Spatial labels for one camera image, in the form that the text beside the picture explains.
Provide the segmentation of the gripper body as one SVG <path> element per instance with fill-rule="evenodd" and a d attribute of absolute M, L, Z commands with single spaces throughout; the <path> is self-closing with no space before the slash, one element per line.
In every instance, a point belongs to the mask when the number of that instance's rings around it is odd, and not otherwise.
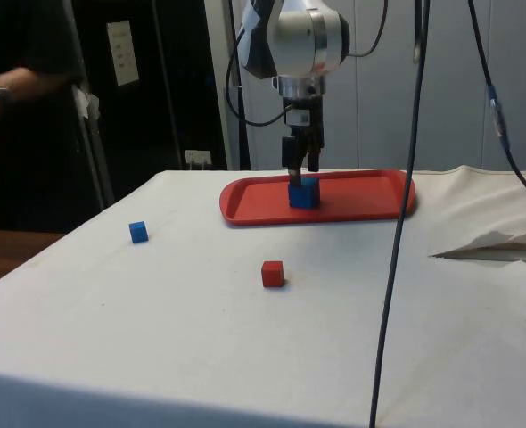
<path fill-rule="evenodd" d="M 291 127 L 290 136 L 294 138 L 298 151 L 321 152 L 325 146 L 322 126 Z"/>

